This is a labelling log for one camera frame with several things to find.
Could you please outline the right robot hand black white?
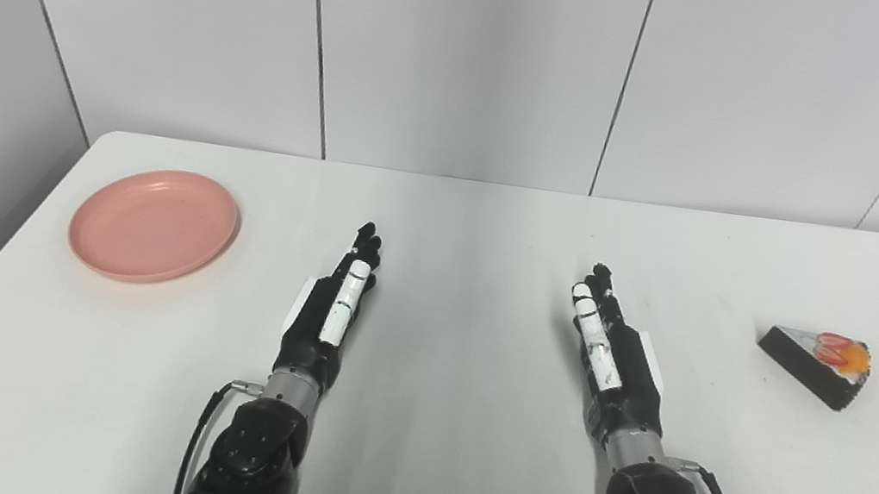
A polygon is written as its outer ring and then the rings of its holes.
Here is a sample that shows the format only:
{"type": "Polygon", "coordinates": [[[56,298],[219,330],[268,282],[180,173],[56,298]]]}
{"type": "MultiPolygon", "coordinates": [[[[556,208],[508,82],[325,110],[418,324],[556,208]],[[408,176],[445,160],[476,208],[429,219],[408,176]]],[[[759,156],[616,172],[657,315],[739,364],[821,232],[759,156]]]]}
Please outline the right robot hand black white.
{"type": "Polygon", "coordinates": [[[662,438],[661,392],[642,332],[622,315],[613,273],[602,263],[573,284],[572,326],[587,377],[587,431],[602,446],[618,432],[662,438]]]}

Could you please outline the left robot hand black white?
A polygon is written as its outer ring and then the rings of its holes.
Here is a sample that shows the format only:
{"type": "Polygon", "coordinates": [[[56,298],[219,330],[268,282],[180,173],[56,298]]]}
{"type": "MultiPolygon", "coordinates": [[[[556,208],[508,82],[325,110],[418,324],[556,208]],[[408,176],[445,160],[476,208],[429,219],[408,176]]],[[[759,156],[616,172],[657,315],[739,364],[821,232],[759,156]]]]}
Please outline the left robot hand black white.
{"type": "Polygon", "coordinates": [[[285,329],[274,370],[308,375],[322,394],[341,371],[341,348],[358,319],[361,300],[376,285],[381,241],[374,222],[358,229],[331,274],[311,281],[285,329]]]}

